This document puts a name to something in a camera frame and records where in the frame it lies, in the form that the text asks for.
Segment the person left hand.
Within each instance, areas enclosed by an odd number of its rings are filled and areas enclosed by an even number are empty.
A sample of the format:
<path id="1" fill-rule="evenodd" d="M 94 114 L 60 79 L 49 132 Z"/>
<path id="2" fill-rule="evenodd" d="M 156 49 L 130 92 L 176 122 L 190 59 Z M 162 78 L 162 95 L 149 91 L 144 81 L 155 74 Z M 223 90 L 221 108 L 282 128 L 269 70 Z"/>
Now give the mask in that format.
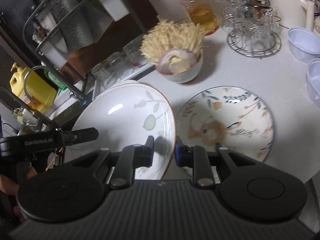
<path id="1" fill-rule="evenodd" d="M 37 175 L 35 168 L 32 166 L 27 169 L 25 173 L 25 179 L 30 179 Z M 14 196 L 16 197 L 20 186 L 9 179 L 7 176 L 1 174 L 1 192 L 6 194 L 7 196 Z M 19 218 L 20 222 L 23 223 L 26 221 L 24 216 L 21 213 L 21 209 L 18 205 L 13 206 L 12 203 L 9 203 L 10 212 L 14 213 L 16 217 Z"/>

